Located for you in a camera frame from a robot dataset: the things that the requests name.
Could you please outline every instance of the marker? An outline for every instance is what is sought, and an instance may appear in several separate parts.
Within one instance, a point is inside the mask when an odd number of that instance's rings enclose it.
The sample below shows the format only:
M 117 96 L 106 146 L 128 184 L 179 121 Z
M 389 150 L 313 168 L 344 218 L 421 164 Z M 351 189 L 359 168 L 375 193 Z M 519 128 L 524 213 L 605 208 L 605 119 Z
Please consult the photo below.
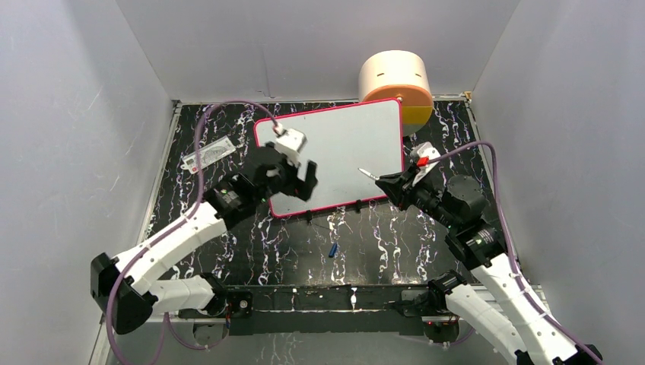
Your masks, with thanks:
M 358 168 L 358 171 L 361 171 L 365 176 L 369 177 L 370 179 L 372 179 L 374 181 L 377 181 L 379 179 L 378 176 L 374 176 L 369 171 L 367 171 L 365 169 L 361 169 L 360 167 Z

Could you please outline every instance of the white board surface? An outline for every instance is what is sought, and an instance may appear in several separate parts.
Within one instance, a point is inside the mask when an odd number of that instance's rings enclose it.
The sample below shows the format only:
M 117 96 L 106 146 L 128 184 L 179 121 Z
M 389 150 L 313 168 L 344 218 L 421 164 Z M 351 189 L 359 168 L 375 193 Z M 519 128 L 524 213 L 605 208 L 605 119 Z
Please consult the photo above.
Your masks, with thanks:
M 381 198 L 383 191 L 358 167 L 377 176 L 403 168 L 401 104 L 397 100 L 338 106 L 278 119 L 285 128 L 307 136 L 299 176 L 304 179 L 307 161 L 312 160 L 318 164 L 318 185 L 307 202 L 284 194 L 271 197 L 271 213 L 276 217 Z M 258 146 L 274 141 L 271 120 L 259 120 L 255 134 Z

